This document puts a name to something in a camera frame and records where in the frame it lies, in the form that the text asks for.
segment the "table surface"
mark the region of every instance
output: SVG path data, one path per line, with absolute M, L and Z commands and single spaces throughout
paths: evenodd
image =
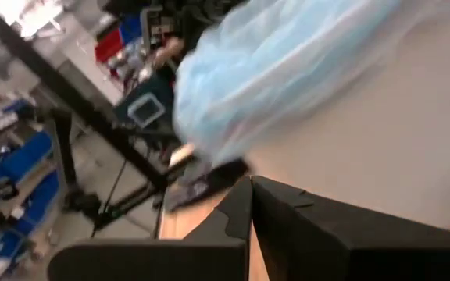
M 172 154 L 170 164 L 174 165 L 193 152 L 193 146 L 184 145 Z M 170 189 L 179 188 L 175 183 Z M 196 204 L 189 208 L 183 208 L 172 214 L 162 211 L 161 223 L 159 227 L 159 239 L 182 239 L 198 226 L 227 195 L 228 190 L 217 194 L 210 199 Z M 249 262 L 250 281 L 268 281 L 265 263 L 258 239 L 256 238 L 254 227 L 251 233 L 251 251 Z

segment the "cable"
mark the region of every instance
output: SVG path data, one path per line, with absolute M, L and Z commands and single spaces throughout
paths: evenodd
M 107 197 L 107 201 L 105 202 L 105 205 L 103 206 L 103 212 L 107 211 L 107 208 L 108 208 L 108 206 L 109 206 L 109 203 L 110 203 L 110 201 L 112 200 L 112 197 L 113 197 L 113 195 L 114 195 L 114 191 L 116 191 L 117 184 L 119 183 L 119 180 L 120 180 L 121 176 L 123 175 L 124 168 L 126 168 L 126 163 L 127 163 L 127 160 L 124 159 L 123 165 L 121 166 L 121 169 L 119 170 L 119 173 L 117 174 L 117 178 L 116 178 L 116 180 L 114 181 L 114 184 L 112 185 L 112 188 L 110 189 L 110 194 L 109 194 L 109 196 Z
M 114 184 L 112 185 L 112 188 L 110 189 L 110 193 L 109 193 L 109 196 L 107 197 L 107 201 L 105 201 L 105 204 L 104 204 L 104 206 L 103 206 L 102 213 L 105 213 L 105 212 L 107 211 L 107 208 L 109 207 L 109 203 L 110 203 L 110 201 L 111 201 L 112 198 L 113 198 L 114 192 L 116 191 L 117 184 L 119 183 L 119 180 L 120 180 L 121 176 L 123 175 L 124 168 L 126 168 L 126 163 L 127 163 L 127 160 L 124 159 L 124 160 L 123 160 L 123 165 L 121 166 L 121 169 L 120 169 L 119 172 L 117 173 L 117 178 L 116 178 L 116 180 L 114 181 Z M 93 231 L 91 231 L 90 238 L 95 237 L 95 234 L 96 234 L 96 233 L 97 233 L 97 229 L 96 229 L 96 226 L 94 226 L 94 227 L 93 227 Z

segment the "plastic bag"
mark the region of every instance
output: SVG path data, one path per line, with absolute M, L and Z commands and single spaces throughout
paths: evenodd
M 181 63 L 176 131 L 213 165 L 239 158 L 342 92 L 447 1 L 250 0 Z

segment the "metal pole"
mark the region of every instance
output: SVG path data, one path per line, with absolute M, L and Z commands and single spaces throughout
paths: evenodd
M 143 173 L 148 181 L 157 188 L 166 188 L 166 177 L 131 146 L 128 136 L 113 130 L 112 124 L 100 112 L 95 111 L 91 103 L 83 98 L 83 95 L 64 76 L 43 59 L 32 45 L 25 42 L 1 17 L 0 42 L 8 48 L 13 56 L 27 65 L 41 79 L 42 83 L 56 94 L 57 98 L 68 105 L 128 162 Z

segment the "black metal frame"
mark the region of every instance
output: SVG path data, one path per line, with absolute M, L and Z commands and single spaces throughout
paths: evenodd
M 109 144 L 111 144 L 128 162 L 138 169 L 148 180 L 148 184 L 133 191 L 114 204 L 106 206 L 105 212 L 92 212 L 91 206 L 101 204 L 98 197 L 79 194 L 85 199 L 93 198 L 92 205 L 81 211 L 95 224 L 95 230 L 106 227 L 122 215 L 146 201 L 155 194 L 160 194 L 176 180 L 175 175 L 187 165 L 187 159 L 165 171 L 159 172 L 144 156 L 142 156 L 129 141 L 129 135 L 114 128 L 92 104 L 60 73 L 58 73 L 28 42 L 18 35 L 3 18 L 0 17 L 0 41 L 9 52 L 20 59 L 34 74 L 36 74 L 63 103 L 68 105 L 76 115 L 82 118 L 96 130 Z

